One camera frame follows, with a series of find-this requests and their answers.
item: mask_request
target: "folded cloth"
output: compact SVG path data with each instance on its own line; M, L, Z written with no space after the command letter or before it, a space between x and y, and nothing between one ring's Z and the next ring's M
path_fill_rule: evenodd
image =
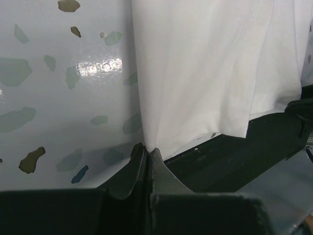
M295 17L303 9L305 20ZM244 138L250 114L297 99L305 40L295 28L311 9L312 0L133 0L148 151L158 147L168 158L206 133ZM283 25L287 20L291 25ZM288 84L281 86L285 74Z

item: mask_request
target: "blue spot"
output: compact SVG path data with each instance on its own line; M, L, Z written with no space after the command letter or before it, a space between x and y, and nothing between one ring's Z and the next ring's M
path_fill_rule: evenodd
M89 169L89 167L86 165L84 166L78 173L75 175L71 181L72 184L76 184L81 181L81 179L86 174L86 171Z

